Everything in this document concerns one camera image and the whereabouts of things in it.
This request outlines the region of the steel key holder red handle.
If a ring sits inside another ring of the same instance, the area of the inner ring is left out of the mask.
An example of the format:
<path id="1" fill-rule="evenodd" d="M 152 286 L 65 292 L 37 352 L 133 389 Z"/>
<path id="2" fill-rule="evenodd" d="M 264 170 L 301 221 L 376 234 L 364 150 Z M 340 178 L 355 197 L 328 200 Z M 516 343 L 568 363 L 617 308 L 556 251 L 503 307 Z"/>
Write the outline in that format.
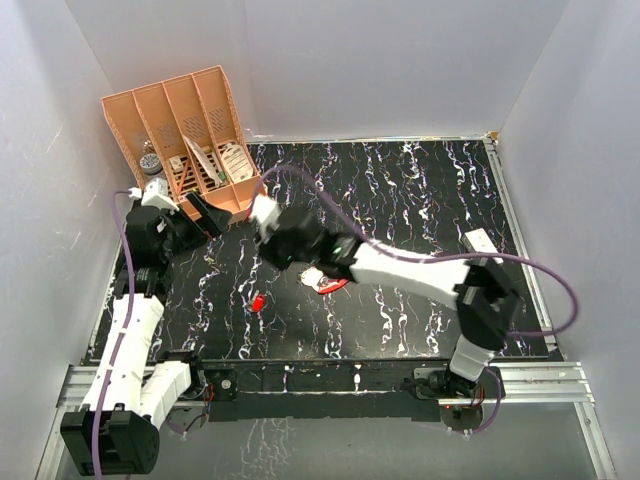
<path id="1" fill-rule="evenodd" d="M 315 267 L 309 267 L 303 270 L 298 275 L 298 281 L 319 295 L 331 294 L 349 283 L 347 279 L 331 278 Z"/>

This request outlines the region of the red key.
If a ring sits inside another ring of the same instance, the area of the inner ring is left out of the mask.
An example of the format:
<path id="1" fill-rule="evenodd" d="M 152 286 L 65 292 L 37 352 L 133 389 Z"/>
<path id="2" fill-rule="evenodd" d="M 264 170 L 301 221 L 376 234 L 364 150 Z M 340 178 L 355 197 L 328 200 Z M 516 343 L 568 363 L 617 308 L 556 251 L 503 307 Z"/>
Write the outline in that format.
<path id="1" fill-rule="evenodd" d="M 264 308 L 265 302 L 266 296 L 264 294 L 257 293 L 252 299 L 251 310 L 253 312 L 260 312 Z"/>

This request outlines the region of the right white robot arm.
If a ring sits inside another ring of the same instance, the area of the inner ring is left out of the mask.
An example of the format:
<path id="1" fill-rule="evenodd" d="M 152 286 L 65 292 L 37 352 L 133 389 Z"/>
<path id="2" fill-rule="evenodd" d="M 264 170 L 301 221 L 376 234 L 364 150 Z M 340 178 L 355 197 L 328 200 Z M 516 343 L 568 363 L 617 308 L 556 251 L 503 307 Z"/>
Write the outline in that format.
<path id="1" fill-rule="evenodd" d="M 355 234 L 333 232 L 301 209 L 254 206 L 259 256 L 284 271 L 306 265 L 302 284 L 331 293 L 348 283 L 393 287 L 454 311 L 461 329 L 447 367 L 414 378 L 416 394 L 472 397 L 485 368 L 506 342 L 520 298 L 502 266 L 491 258 L 421 261 L 414 253 Z"/>

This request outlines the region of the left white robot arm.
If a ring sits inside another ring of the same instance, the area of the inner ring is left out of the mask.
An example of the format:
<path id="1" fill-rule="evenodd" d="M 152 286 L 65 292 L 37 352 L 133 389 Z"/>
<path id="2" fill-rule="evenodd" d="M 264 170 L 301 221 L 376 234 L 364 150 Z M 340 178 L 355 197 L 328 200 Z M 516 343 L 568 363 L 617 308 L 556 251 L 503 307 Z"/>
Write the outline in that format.
<path id="1" fill-rule="evenodd" d="M 193 220 L 164 194 L 127 191 L 131 210 L 114 218 L 124 264 L 116 276 L 111 326 L 94 379 L 75 412 L 63 415 L 60 433 L 78 472 L 143 475 L 157 462 L 160 429 L 175 403 L 194 399 L 207 376 L 190 350 L 167 351 L 145 371 L 152 339 L 171 288 L 171 263 L 221 235 L 232 215 L 190 192 Z"/>

